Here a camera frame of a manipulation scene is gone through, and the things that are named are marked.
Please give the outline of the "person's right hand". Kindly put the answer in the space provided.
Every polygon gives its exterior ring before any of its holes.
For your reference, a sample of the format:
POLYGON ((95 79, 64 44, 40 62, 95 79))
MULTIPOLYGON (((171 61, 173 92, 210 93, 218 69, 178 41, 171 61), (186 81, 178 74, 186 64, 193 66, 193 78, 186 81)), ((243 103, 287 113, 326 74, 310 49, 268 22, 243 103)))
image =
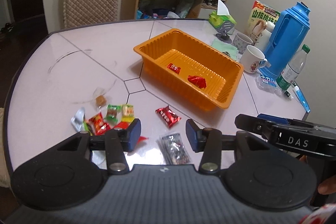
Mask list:
POLYGON ((320 178, 321 183, 317 188, 319 194, 329 195, 335 193, 335 161, 315 159, 309 156, 302 156, 300 161, 312 167, 318 178, 320 178))

